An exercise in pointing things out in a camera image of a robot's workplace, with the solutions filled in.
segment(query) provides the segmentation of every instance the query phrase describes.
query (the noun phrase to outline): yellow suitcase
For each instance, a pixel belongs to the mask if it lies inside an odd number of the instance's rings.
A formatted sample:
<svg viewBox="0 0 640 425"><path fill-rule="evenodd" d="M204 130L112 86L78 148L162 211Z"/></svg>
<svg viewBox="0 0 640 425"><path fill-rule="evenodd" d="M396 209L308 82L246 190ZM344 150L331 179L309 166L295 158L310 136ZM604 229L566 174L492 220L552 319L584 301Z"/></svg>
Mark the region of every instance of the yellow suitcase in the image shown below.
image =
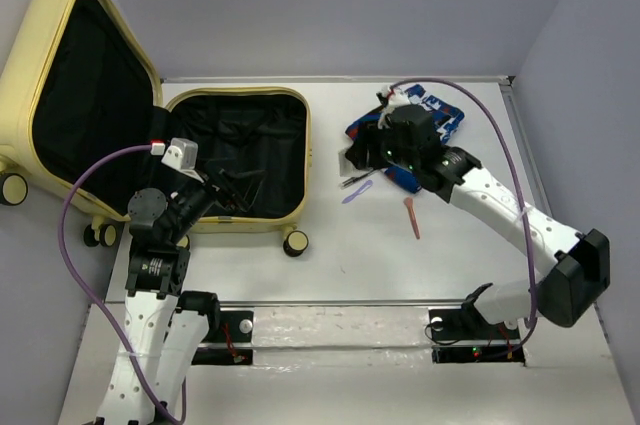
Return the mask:
<svg viewBox="0 0 640 425"><path fill-rule="evenodd" d="M193 231L282 230L295 255L307 244L292 232L306 201L310 131L307 102L285 88L195 89L163 107L160 78L111 0L32 0L0 77L0 203L24 200L23 177L65 196L111 152L188 138L199 159L266 170L248 213L212 208ZM176 175L143 154L100 169L73 201L93 217L85 243L111 245L108 220L128 220L134 192L151 183L171 193Z"/></svg>

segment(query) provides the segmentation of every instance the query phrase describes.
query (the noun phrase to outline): suitcase lid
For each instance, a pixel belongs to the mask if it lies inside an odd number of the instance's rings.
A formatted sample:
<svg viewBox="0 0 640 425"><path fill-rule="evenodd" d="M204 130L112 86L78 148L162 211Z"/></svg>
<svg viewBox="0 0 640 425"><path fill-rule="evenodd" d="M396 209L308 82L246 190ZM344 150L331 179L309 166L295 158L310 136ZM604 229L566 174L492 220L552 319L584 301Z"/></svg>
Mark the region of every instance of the suitcase lid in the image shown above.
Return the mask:
<svg viewBox="0 0 640 425"><path fill-rule="evenodd" d="M148 143L154 106L162 106L160 78L111 0L33 0L32 7L44 20L38 33L53 36L34 94L32 149L70 188L100 158ZM103 166L79 193L124 218L143 155Z"/></svg>

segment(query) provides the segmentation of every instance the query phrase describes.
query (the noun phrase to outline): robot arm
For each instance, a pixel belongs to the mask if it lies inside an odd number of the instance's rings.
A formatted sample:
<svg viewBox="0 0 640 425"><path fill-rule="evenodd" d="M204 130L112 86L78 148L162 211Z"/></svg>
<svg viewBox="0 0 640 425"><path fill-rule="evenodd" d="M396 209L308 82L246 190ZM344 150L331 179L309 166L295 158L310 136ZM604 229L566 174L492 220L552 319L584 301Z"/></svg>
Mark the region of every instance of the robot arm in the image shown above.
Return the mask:
<svg viewBox="0 0 640 425"><path fill-rule="evenodd" d="M389 92L379 94L384 105ZM458 147L442 145L431 113L400 90L383 110L381 122L366 124L347 158L357 168L390 164L409 170L421 186L475 216L526 253L521 212L513 193L481 162ZM584 235L526 204L535 267L537 311L571 327L609 286L609 241L597 230ZM458 322L468 329L529 315L530 284L484 284L463 303Z"/></svg>
<svg viewBox="0 0 640 425"><path fill-rule="evenodd" d="M163 164L191 180L169 199L148 188L129 201L133 241L124 325L143 376L172 413L198 345L220 325L220 303L214 293L182 291L190 252L178 243L216 203L227 210L246 210L246 198L257 188L241 194L237 176L212 164L205 165L204 173L197 172L197 144L189 140L173 139L166 152L163 143L154 143L152 154L163 154ZM259 182L262 176L251 172L242 178ZM96 425L168 423L159 415L120 345Z"/></svg>

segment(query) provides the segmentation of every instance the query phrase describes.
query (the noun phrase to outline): white table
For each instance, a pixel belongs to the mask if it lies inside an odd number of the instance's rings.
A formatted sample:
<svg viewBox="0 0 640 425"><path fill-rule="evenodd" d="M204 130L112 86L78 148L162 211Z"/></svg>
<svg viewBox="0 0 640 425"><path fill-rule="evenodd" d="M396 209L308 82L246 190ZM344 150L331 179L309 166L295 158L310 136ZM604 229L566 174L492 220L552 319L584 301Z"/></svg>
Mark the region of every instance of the white table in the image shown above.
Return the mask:
<svg viewBox="0 0 640 425"><path fill-rule="evenodd" d="M255 309L253 367L192 367L188 425L220 424L632 424L613 360L593 310L571 329L541 320L515 364L434 365L422 329L427 309L480 283L526 276L523 257L474 218L422 192L415 240L403 192L374 177L349 205L337 187L342 131L375 105L379 83L291 83L310 103L314 161L300 228L311 246L290 259L279 234L193 235L185 289L217 292ZM197 84L164 86L166 100ZM525 196L514 132L496 83L467 84L494 113L512 148ZM467 118L452 143L512 185L486 119L455 91L428 88ZM126 237L107 301L124 314ZM277 304L359 302L347 308ZM401 304L405 306L380 306ZM117 338L92 308L60 424L95 414L108 384Z"/></svg>
<svg viewBox="0 0 640 425"><path fill-rule="evenodd" d="M169 84L165 101L197 86ZM242 86L261 86L242 84ZM297 259L283 256L279 233L192 235L193 255L185 289L215 291L236 302L396 301L465 297L489 281L527 277L523 256L483 223L427 192L415 198L421 240L414 238L405 192L381 174L353 202L342 199L338 151L350 142L344 129L376 106L383 83L284 83L308 100L312 114L313 165L300 229L309 249ZM525 197L532 193L507 111L496 83L466 84L490 108L514 155ZM504 155L482 112L445 86L427 88L466 114L451 143L478 157L512 185ZM129 241L120 245L107 302L124 299Z"/></svg>

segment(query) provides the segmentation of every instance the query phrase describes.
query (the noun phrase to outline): black cable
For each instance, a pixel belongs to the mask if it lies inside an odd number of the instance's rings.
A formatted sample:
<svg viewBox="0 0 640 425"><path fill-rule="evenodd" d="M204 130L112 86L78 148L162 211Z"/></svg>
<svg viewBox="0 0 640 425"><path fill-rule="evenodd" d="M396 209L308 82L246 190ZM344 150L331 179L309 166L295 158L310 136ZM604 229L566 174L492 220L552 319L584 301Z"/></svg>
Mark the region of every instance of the black cable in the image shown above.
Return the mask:
<svg viewBox="0 0 640 425"><path fill-rule="evenodd" d="M429 339L430 342L435 343L436 345L440 345L441 347L450 347L451 345L455 345L458 342L461 342L462 340L453 340L451 342L439 342L438 340L436 340L435 338L433 338L433 334L430 337L429 334L427 333L427 330L429 329L433 330L433 327L431 326L430 323L427 324L426 327L424 327L424 336L427 337Z"/></svg>

